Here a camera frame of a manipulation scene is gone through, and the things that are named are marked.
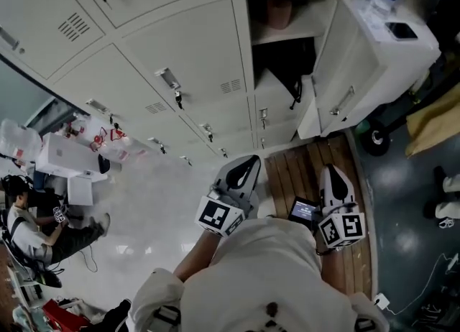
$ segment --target white sleeve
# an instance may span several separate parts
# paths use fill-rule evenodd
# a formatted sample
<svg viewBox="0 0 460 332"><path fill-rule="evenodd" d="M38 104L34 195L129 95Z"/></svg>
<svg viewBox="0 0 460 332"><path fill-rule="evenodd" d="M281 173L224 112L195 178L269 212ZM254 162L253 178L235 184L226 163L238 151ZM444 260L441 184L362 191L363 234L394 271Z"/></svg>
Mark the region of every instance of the white sleeve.
<svg viewBox="0 0 460 332"><path fill-rule="evenodd" d="M146 331L156 309L173 306L179 309L184 284L171 272L157 268L134 297L130 315L136 332Z"/></svg>
<svg viewBox="0 0 460 332"><path fill-rule="evenodd" d="M355 332L388 332L390 325L380 310L362 292L349 296L351 307L358 314Z"/></svg>
<svg viewBox="0 0 460 332"><path fill-rule="evenodd" d="M37 228L28 222L21 223L16 231L22 231L22 234L20 235L23 236L24 239L27 240L27 243L35 249L42 247L47 238L44 233L37 231Z"/></svg>

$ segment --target white box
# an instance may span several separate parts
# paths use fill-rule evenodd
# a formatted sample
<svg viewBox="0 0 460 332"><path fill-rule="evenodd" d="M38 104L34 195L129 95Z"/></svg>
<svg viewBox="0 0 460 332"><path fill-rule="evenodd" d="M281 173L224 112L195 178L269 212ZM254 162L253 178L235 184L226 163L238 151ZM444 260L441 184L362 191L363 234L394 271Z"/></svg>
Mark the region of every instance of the white box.
<svg viewBox="0 0 460 332"><path fill-rule="evenodd" d="M242 209L202 196L195 223L219 236L229 237L245 218Z"/></svg>
<svg viewBox="0 0 460 332"><path fill-rule="evenodd" d="M352 245L366 237L364 213L332 213L319 229L328 248Z"/></svg>
<svg viewBox="0 0 460 332"><path fill-rule="evenodd" d="M69 177L67 179L69 204L74 206L93 205L93 183L86 177Z"/></svg>
<svg viewBox="0 0 460 332"><path fill-rule="evenodd" d="M35 169L60 177L88 177L93 182L107 178L99 172L98 154L90 147L53 133L43 137L43 149L35 161Z"/></svg>

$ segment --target smartphone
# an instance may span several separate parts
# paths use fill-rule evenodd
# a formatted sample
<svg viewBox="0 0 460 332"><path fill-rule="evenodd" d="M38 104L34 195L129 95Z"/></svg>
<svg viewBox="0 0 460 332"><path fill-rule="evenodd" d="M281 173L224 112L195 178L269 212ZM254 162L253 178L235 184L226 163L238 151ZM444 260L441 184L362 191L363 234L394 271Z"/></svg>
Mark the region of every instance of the smartphone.
<svg viewBox="0 0 460 332"><path fill-rule="evenodd" d="M301 223L310 230L313 228L313 216L318 204L300 197L295 197L293 207L290 209L287 219L292 222Z"/></svg>
<svg viewBox="0 0 460 332"><path fill-rule="evenodd" d="M418 39L417 35L406 23L385 23L385 26L397 40Z"/></svg>

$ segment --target locker vent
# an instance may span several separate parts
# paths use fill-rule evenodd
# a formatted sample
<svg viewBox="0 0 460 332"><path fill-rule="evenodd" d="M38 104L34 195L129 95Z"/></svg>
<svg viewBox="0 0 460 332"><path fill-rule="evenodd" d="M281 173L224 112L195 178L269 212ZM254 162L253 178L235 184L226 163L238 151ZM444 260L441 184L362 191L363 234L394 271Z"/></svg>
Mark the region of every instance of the locker vent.
<svg viewBox="0 0 460 332"><path fill-rule="evenodd" d="M239 79L232 80L231 82L223 83L221 84L221 90L224 94L234 92L234 91L239 91L241 87L241 82Z"/></svg>
<svg viewBox="0 0 460 332"><path fill-rule="evenodd" d="M65 22L59 27L61 32L71 42L79 38L83 33L89 30L89 26L81 19L80 15L73 13Z"/></svg>
<svg viewBox="0 0 460 332"><path fill-rule="evenodd" d="M221 84L221 90L222 92L224 92L224 94L230 93L231 92L230 83Z"/></svg>
<svg viewBox="0 0 460 332"><path fill-rule="evenodd" d="M145 109L149 111L151 114L156 114L161 111L166 111L166 107L161 102L157 102L152 105L149 105Z"/></svg>
<svg viewBox="0 0 460 332"><path fill-rule="evenodd" d="M239 79L231 81L231 89L233 91L237 91L237 90L241 89L242 88L241 86L242 85L240 84Z"/></svg>

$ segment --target white tile floor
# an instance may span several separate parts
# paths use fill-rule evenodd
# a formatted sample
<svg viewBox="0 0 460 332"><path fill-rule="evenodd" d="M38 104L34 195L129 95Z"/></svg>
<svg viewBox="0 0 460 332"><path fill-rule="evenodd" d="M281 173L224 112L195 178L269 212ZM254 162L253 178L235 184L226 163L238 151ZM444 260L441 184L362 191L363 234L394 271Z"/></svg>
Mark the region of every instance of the white tile floor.
<svg viewBox="0 0 460 332"><path fill-rule="evenodd" d="M263 158L298 144L254 153ZM173 270L201 234L201 228L194 224L200 198L208 193L226 162L190 167L168 156L153 155L125 165L110 180L94 184L96 204L84 208L85 214L96 219L105 212L111 216L107 237L93 244L98 271L91 273L83 255L77 253L60 265L65 268L59 276L63 288L44 287L44 296L81 298L89 305L109 310L124 298L132 299L155 267ZM257 188L262 217L275 211L266 181L262 166ZM94 269L89 248L84 253L88 266Z"/></svg>

